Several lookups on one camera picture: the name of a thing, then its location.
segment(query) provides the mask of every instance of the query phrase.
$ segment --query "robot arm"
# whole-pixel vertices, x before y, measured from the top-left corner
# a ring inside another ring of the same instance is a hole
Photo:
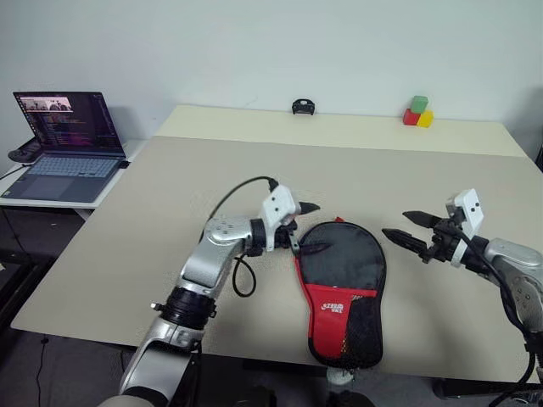
[[[520,329],[530,353],[543,355],[543,256],[516,243],[476,236],[483,221],[479,197],[474,189],[453,197],[446,205],[449,218],[421,211],[404,212],[415,224],[434,230],[432,245],[398,229],[383,229],[393,243],[431,259],[465,265],[501,290],[509,321]],[[537,369],[543,382],[543,370]]]
[[[204,327],[215,316],[215,301],[236,256],[259,256],[277,247],[298,245],[294,218],[319,209],[300,203],[290,190],[278,185],[262,204],[256,219],[246,216],[208,220],[196,249],[182,267],[165,304],[152,304],[160,312],[132,357],[121,380],[120,396],[100,407],[166,407],[186,391],[193,379]]]

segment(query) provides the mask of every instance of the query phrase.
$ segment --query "laptop trackpad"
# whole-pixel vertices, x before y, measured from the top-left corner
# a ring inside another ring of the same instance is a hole
[[[56,200],[73,181],[74,178],[69,177],[39,176],[21,193],[21,197]]]

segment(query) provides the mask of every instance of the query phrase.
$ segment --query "yellow block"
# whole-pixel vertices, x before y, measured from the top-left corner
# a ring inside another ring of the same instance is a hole
[[[417,125],[419,127],[430,127],[432,120],[434,120],[434,112],[432,110],[424,110],[418,118]]]

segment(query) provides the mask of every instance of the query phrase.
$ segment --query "toy block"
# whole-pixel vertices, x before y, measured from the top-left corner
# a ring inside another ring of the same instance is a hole
[[[413,113],[424,113],[428,106],[428,98],[425,96],[415,96],[411,102],[411,112]]]
[[[417,125],[420,113],[413,113],[411,109],[406,109],[404,113],[404,125]]]
[[[430,127],[433,120],[434,112],[432,110],[426,110],[421,114],[421,117],[418,118],[417,125],[419,127]]]

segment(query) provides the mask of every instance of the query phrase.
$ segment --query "laptop keyboard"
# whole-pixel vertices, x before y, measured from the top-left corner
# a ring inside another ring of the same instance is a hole
[[[83,176],[104,178],[117,164],[116,159],[75,159],[69,157],[43,157],[28,174],[34,176]]]

